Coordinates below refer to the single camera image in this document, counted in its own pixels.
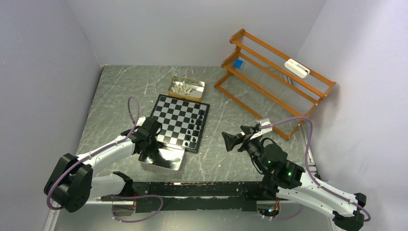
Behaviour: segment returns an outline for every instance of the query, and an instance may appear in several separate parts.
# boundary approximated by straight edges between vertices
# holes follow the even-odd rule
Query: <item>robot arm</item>
[[[265,198],[298,202],[332,218],[345,230],[359,230],[363,226],[364,215],[356,205],[365,206],[364,194],[346,193],[314,178],[301,166],[287,160],[288,154],[272,139],[261,140],[262,135],[272,131],[269,119],[257,121],[254,127],[241,126],[241,129],[243,132],[235,136],[222,133],[227,151],[242,144],[238,151],[246,151],[258,172],[264,175],[261,188]]]
[[[68,212],[75,212],[80,209],[89,198],[93,199],[105,195],[123,195],[131,193],[133,181],[123,173],[114,172],[109,176],[95,176],[112,163],[133,154],[140,154],[139,160],[146,158],[152,159],[153,165],[163,167],[169,166],[171,163],[164,160],[160,155],[160,148],[162,147],[161,143],[155,139],[160,127],[161,123],[152,118],[141,117],[136,126],[138,129],[133,131],[127,140],[118,143],[126,138],[129,130],[124,131],[116,139],[104,146],[112,143],[116,143],[116,145],[113,145],[95,156],[90,156],[95,150],[78,156],[73,156],[71,154],[63,155],[55,166],[55,169],[44,188],[44,193],[48,194],[53,183],[56,182],[56,180],[67,171],[68,168],[87,156],[90,156],[91,158],[80,163],[58,184],[51,195],[51,198],[54,201],[60,204]]]

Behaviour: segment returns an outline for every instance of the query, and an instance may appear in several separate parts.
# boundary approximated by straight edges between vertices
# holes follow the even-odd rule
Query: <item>marble tabletop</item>
[[[186,152],[181,176],[167,176],[145,171],[138,156],[124,158],[102,172],[99,176],[121,171],[134,181],[256,181],[261,180],[246,153],[236,150],[227,152],[221,132],[237,134],[240,125],[252,126],[256,118],[237,105],[229,97],[214,88],[226,70],[209,66],[126,66],[107,65],[95,92],[88,119],[78,148],[78,154],[98,148],[116,138],[132,126],[127,113],[126,101],[134,95],[140,103],[140,116],[149,116],[159,94],[167,94],[173,76],[188,77],[204,81],[206,89],[203,103],[210,104],[203,139],[197,154]],[[234,96],[253,107],[262,116],[276,122],[291,117],[283,108],[243,83],[236,77],[229,78],[223,87]],[[131,106],[136,114],[136,104]],[[279,128],[288,131],[294,124]],[[305,142],[297,131],[286,141],[276,133],[269,135],[288,153],[288,159],[305,166]]]

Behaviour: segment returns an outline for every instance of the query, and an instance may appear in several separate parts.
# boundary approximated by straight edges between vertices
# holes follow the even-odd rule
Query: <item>white square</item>
[[[154,111],[153,116],[159,117],[159,116],[160,116],[160,112],[159,112],[159,111]]]
[[[157,136],[157,141],[163,142],[165,136],[164,135],[158,135]]]
[[[184,137],[185,137],[185,135],[186,135],[186,134],[180,133],[180,134],[178,135],[178,136],[179,136],[178,138],[179,138],[180,140],[183,140]]]
[[[172,137],[172,138],[170,138],[170,142],[169,142],[170,144],[176,144],[177,143],[177,138],[174,138],[174,137]]]
[[[167,137],[171,137],[171,134],[173,134],[173,132],[172,132],[172,131],[166,131],[165,136],[167,136]]]

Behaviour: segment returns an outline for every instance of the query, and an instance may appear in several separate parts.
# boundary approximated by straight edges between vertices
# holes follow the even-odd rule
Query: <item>metal tray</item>
[[[171,144],[165,144],[165,147],[159,149],[160,155],[165,159],[171,161],[171,168],[152,165],[153,161],[147,157],[144,161],[139,159],[142,168],[147,171],[165,174],[168,176],[179,178],[182,174],[182,164],[184,162],[184,148]]]
[[[196,89],[192,90],[190,94],[185,94],[184,92],[181,92],[181,91],[179,93],[175,93],[171,91],[172,87],[175,87],[176,85],[183,83],[183,81],[186,84],[194,86]],[[201,100],[203,99],[204,87],[205,87],[205,83],[202,81],[191,79],[191,78],[174,76],[171,79],[171,82],[168,86],[167,91],[168,91],[169,96],[186,99],[186,100],[192,100],[196,102],[201,102]]]

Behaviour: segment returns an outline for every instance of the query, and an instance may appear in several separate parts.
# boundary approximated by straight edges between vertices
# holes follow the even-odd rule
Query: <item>purple cable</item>
[[[270,128],[270,127],[274,127],[274,126],[277,126],[279,124],[283,124],[283,123],[286,123],[286,122],[289,122],[289,121],[292,121],[292,120],[297,120],[297,119],[307,120],[309,122],[309,124],[310,124],[310,132],[309,132],[309,134],[307,136],[307,145],[306,145],[306,153],[305,153],[306,171],[309,174],[310,178],[313,180],[313,182],[315,184],[317,184],[317,186],[321,187],[324,191],[326,191],[326,192],[328,192],[328,193],[330,193],[330,194],[332,194],[332,195],[334,195],[334,196],[336,196],[336,197],[338,197],[338,198],[340,198],[340,199],[342,199],[342,200],[344,200],[344,201],[346,201],[348,203],[351,203],[351,204],[355,205],[357,208],[359,208],[361,211],[363,211],[365,214],[367,214],[367,219],[365,219],[364,221],[370,221],[371,220],[371,215],[368,213],[368,211],[365,208],[363,208],[362,206],[360,206],[359,204],[357,204],[355,202],[351,202],[350,199],[347,199],[347,198],[345,198],[345,197],[331,191],[330,189],[328,189],[328,188],[326,188],[324,186],[321,186],[320,183],[316,180],[316,178],[312,175],[312,172],[309,169],[309,164],[308,164],[308,161],[307,161],[307,156],[308,156],[307,153],[308,153],[309,148],[310,148],[310,141],[312,139],[312,132],[313,132],[313,123],[312,123],[311,119],[309,119],[308,117],[304,117],[304,116],[295,116],[295,117],[292,117],[292,118],[284,119],[284,120],[279,121],[277,123],[274,123],[272,125],[261,126],[261,128]]]
[[[163,198],[159,195],[144,195],[144,196],[115,196],[115,195],[110,195],[111,198],[116,198],[116,199],[121,199],[121,200],[135,200],[135,199],[141,199],[141,198],[147,198],[147,197],[156,197],[160,199],[160,207],[158,210],[156,210],[153,214],[151,214],[150,216],[147,216],[143,219],[139,219],[139,220],[122,220],[119,219],[117,217],[115,217],[115,212],[114,212],[114,207],[112,207],[112,219],[115,219],[119,222],[123,222],[123,223],[137,223],[137,222],[141,222],[141,221],[145,221],[147,219],[150,219],[154,216],[156,216],[160,210],[163,207]]]

